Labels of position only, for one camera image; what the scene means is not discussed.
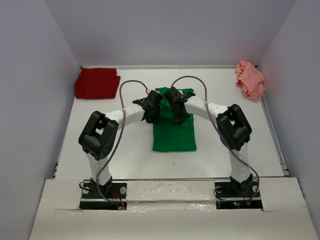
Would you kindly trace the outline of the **green t shirt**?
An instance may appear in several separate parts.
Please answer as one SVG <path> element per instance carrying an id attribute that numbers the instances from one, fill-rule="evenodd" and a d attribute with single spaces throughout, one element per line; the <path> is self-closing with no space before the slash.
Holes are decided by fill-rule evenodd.
<path id="1" fill-rule="evenodd" d="M 160 103 L 161 119 L 153 124 L 154 152 L 194 152 L 197 150 L 194 128 L 194 117 L 181 123 L 175 121 L 171 104 L 163 98 Z"/>

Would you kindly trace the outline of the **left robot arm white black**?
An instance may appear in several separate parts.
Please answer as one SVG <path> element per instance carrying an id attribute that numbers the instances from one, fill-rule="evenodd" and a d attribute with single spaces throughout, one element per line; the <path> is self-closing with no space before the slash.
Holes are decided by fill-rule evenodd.
<path id="1" fill-rule="evenodd" d="M 135 122 L 158 123 L 161 119 L 162 99 L 160 93 L 151 90 L 147 97 L 134 100 L 122 110 L 108 113 L 94 111 L 91 114 L 78 139 L 89 160 L 90 191 L 101 198 L 110 194 L 112 176 L 108 161 L 120 144 L 116 141 L 117 133 L 121 137 L 124 127 Z"/>

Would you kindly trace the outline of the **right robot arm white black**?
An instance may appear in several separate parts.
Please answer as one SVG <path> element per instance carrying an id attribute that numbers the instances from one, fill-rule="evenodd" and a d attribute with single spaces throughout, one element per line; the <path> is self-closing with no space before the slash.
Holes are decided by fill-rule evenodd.
<path id="1" fill-rule="evenodd" d="M 253 174 L 248 160 L 248 143 L 252 128 L 237 104 L 218 105 L 201 99 L 193 92 L 182 94 L 175 87 L 169 88 L 164 97 L 169 103 L 176 123 L 190 115 L 210 121 L 222 144 L 228 149 L 231 165 L 230 181 L 215 187 L 217 198 L 245 197 L 251 190 Z"/>

